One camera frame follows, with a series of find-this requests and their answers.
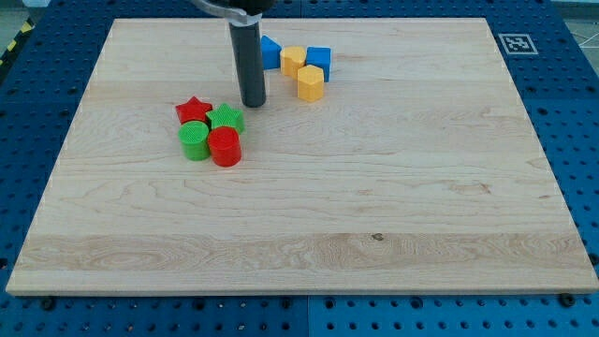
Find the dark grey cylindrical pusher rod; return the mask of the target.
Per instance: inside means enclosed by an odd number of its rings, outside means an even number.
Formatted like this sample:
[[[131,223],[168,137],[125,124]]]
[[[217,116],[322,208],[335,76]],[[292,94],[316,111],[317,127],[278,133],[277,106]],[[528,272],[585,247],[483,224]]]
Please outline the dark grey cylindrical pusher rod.
[[[241,102],[248,108],[259,108],[266,102],[259,23],[247,26],[236,26],[231,23],[229,33]]]

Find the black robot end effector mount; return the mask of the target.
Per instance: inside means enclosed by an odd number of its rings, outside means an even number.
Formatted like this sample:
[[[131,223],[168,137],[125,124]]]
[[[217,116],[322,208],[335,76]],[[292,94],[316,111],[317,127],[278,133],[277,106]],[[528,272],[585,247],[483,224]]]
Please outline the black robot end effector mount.
[[[261,14],[272,8],[276,0],[215,0],[217,5],[242,9],[250,16]]]

